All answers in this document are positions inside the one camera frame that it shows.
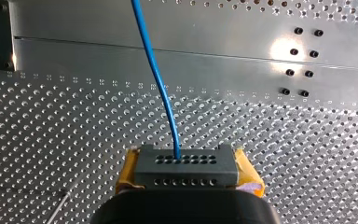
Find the screw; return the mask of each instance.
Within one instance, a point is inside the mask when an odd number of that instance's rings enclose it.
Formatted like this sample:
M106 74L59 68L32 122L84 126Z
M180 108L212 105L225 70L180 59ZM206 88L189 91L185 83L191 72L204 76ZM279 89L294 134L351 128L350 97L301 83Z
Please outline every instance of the screw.
M283 89L281 89L281 93L282 93L283 95L288 95L288 94L290 94L290 91L287 90L286 88L283 88Z
M286 75L289 77L292 77L295 74L295 71L293 71L292 69L287 69L286 70Z
M301 35L303 32L304 32L304 30L303 30L303 28L301 28L301 27L297 27L297 28L295 29L295 34L296 34L296 35Z
M310 93L308 91L301 91L300 95L302 95L304 97L308 97L308 96L310 96Z
M293 55L297 55L298 54L298 49L291 49L290 53Z
M307 71L304 74L306 77L313 77L313 72L312 71Z
M324 31L323 30L316 30L313 34L316 35L316 36L322 36L324 34Z
M317 58L319 56L319 52L316 50L311 50L310 51L310 57L312 58Z

